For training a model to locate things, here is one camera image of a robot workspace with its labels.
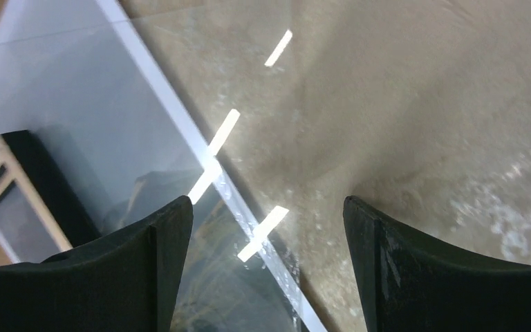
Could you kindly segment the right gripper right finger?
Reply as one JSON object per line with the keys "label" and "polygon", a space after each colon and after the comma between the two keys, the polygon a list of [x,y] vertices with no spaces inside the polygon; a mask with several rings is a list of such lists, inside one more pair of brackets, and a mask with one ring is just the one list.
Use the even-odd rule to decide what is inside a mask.
{"label": "right gripper right finger", "polygon": [[531,266],[462,249],[347,196],[344,228],[369,331],[531,331]]}

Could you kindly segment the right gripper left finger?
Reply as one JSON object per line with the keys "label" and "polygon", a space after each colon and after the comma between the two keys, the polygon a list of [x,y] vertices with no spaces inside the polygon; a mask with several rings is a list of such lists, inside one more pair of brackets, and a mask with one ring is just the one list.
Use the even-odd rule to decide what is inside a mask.
{"label": "right gripper left finger", "polygon": [[193,218],[180,196],[41,263],[0,266],[0,331],[168,331]]}

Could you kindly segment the wooden picture frame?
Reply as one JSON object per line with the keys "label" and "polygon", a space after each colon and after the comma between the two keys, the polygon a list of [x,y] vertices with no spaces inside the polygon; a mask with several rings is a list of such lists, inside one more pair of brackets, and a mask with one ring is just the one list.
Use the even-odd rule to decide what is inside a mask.
{"label": "wooden picture frame", "polygon": [[61,169],[28,130],[0,134],[0,203],[12,190],[61,251],[100,238]]}

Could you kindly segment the landscape photo print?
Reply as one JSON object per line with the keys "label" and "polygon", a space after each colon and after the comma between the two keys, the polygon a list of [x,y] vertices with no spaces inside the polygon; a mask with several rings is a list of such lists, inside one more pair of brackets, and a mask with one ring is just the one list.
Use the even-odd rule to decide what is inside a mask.
{"label": "landscape photo print", "polygon": [[[300,284],[289,1],[0,1],[0,134],[44,144],[101,235],[179,196],[194,222],[169,331],[324,331]],[[63,252],[17,190],[0,265]]]}

